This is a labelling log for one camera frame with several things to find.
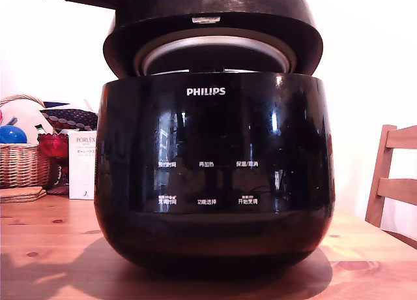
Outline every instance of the white wall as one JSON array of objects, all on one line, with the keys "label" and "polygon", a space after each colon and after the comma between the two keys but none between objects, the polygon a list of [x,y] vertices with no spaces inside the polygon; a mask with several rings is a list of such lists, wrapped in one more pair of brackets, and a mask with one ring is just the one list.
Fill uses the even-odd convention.
[{"label": "white wall", "polygon": [[[417,125],[415,0],[307,0],[324,38],[315,75],[328,100],[338,205],[364,218],[382,125]],[[97,109],[115,77],[102,55],[113,12],[63,0],[0,0],[1,97]],[[417,178],[417,154],[396,151],[392,177]],[[383,226],[417,237],[417,209],[387,201]]]}]

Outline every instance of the chinese characters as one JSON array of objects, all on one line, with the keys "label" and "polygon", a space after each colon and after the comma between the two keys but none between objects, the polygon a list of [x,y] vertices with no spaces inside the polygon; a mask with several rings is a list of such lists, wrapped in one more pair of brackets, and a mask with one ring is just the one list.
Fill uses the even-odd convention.
[{"label": "chinese characters", "polygon": [[177,196],[158,196],[158,204],[177,205]]},{"label": "chinese characters", "polygon": [[238,200],[238,204],[257,205],[258,204],[258,199],[254,198],[253,196],[242,196],[242,199]]},{"label": "chinese characters", "polygon": [[176,162],[159,162],[158,167],[160,167],[160,168],[176,168],[177,163]]},{"label": "chinese characters", "polygon": [[257,168],[259,166],[258,161],[237,161],[236,167],[237,168]]},{"label": "chinese characters", "polygon": [[198,205],[215,205],[217,203],[216,199],[198,199]]},{"label": "chinese characters", "polygon": [[200,162],[199,166],[200,168],[213,168],[214,162]]}]

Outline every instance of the white box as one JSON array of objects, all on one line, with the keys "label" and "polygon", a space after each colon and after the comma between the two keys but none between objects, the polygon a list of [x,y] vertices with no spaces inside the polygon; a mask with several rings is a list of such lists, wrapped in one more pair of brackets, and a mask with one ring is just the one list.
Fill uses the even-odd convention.
[{"label": "white box", "polygon": [[68,132],[70,199],[93,200],[97,131]]}]

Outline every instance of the chair slat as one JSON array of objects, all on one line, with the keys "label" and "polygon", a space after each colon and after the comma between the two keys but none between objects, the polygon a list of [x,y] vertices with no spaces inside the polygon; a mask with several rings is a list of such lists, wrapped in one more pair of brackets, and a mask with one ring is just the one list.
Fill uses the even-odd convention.
[{"label": "chair slat", "polygon": [[417,205],[417,180],[381,178],[378,196]]},{"label": "chair slat", "polygon": [[417,126],[390,130],[386,139],[387,148],[417,149]]}]

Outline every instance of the patterned fabric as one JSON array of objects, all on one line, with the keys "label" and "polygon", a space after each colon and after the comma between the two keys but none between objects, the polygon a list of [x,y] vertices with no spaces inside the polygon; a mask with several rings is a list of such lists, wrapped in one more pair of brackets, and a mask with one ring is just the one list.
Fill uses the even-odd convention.
[{"label": "patterned fabric", "polygon": [[97,129],[98,117],[93,112],[79,109],[46,109],[40,112],[57,132],[62,129]]}]

